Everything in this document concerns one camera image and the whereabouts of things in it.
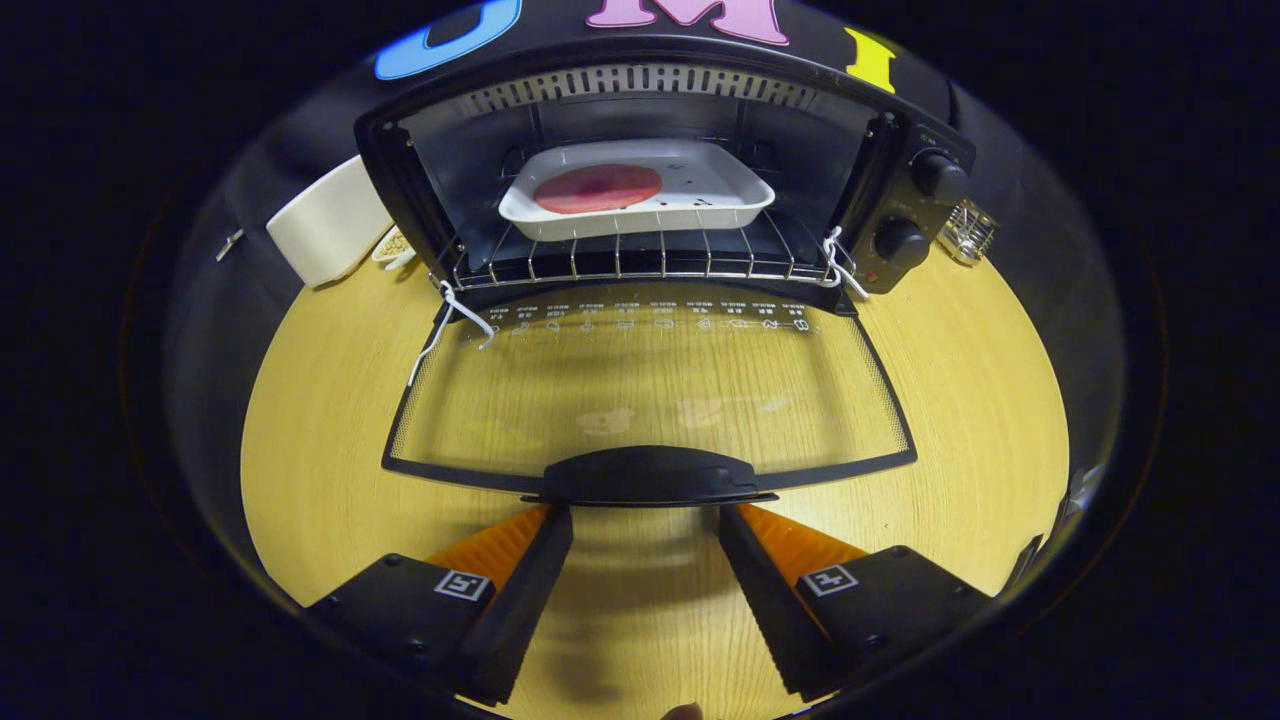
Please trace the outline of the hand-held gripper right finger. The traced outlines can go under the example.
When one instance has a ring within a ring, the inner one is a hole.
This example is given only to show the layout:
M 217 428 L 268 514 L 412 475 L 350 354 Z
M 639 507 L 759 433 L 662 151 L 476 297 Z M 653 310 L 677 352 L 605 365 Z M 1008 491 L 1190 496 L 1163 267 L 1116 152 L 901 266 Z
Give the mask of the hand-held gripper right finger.
M 996 605 L 905 544 L 868 552 L 756 503 L 723 506 L 718 539 L 785 689 L 805 701 L 897 671 Z

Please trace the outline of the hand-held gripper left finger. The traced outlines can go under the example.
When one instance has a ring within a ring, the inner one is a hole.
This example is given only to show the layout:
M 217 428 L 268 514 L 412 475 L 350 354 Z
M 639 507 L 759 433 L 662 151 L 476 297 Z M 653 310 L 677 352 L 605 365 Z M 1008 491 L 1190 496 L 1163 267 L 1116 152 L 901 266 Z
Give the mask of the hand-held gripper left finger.
M 572 542 L 570 509 L 535 503 L 430 559 L 387 553 L 305 616 L 397 676 L 504 705 Z

